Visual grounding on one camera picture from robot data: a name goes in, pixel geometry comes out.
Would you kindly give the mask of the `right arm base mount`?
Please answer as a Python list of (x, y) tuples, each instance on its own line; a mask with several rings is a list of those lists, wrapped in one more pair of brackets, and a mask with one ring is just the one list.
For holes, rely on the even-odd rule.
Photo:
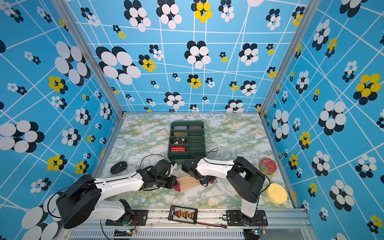
[(266, 227), (268, 220), (263, 210), (257, 210), (252, 218), (244, 215), (240, 210), (227, 210), (227, 224), (229, 226)]

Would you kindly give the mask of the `tan maroon striped sock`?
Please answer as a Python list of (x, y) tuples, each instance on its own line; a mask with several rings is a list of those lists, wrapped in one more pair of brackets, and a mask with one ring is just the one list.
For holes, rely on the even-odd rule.
[(188, 189), (198, 187), (198, 186), (207, 186), (215, 184), (217, 180), (212, 180), (208, 184), (202, 185), (199, 180), (196, 180), (195, 178), (187, 175), (177, 178), (176, 185), (173, 186), (173, 189), (177, 192), (184, 192)]

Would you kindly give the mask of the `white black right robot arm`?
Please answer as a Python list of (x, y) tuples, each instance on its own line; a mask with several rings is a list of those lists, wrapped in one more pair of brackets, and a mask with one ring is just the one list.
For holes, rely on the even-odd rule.
[(182, 170), (200, 181), (201, 185), (217, 178), (228, 180), (242, 198), (241, 221), (247, 226), (255, 223), (266, 176), (248, 160), (237, 157), (233, 161), (217, 161), (197, 157), (194, 160), (185, 160)]

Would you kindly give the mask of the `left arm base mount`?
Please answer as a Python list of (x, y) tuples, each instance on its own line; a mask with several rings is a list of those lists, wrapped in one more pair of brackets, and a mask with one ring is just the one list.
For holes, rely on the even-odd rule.
[(124, 214), (117, 221), (106, 220), (106, 226), (145, 226), (148, 219), (148, 210), (132, 210)]

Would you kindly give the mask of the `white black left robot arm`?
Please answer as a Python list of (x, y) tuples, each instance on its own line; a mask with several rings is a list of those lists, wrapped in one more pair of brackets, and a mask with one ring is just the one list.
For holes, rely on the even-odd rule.
[(137, 218), (129, 203), (108, 198), (125, 192), (152, 190), (155, 187), (172, 189), (177, 178), (172, 174), (175, 161), (160, 160), (154, 166), (124, 176), (93, 178), (84, 175), (56, 200), (56, 206), (65, 229), (73, 229), (87, 220), (108, 220), (117, 226), (126, 226)]

